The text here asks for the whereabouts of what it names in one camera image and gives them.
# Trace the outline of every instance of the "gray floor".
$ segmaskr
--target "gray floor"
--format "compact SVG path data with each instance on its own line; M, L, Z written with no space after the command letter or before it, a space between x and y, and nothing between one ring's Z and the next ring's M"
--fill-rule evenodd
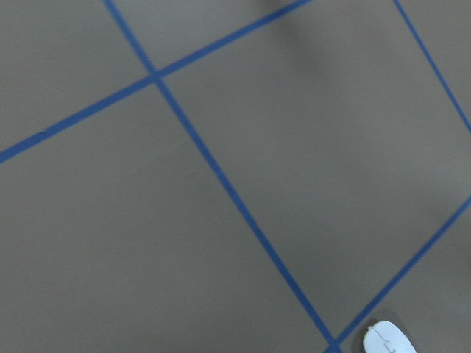
M154 64L288 1L116 1ZM404 1L471 115L468 1ZM0 150L146 76L100 1L0 12ZM471 191L470 132L393 1L316 0L166 78L334 337ZM3 352L323 352L146 87L0 165ZM471 211L341 345L396 322L467 352Z

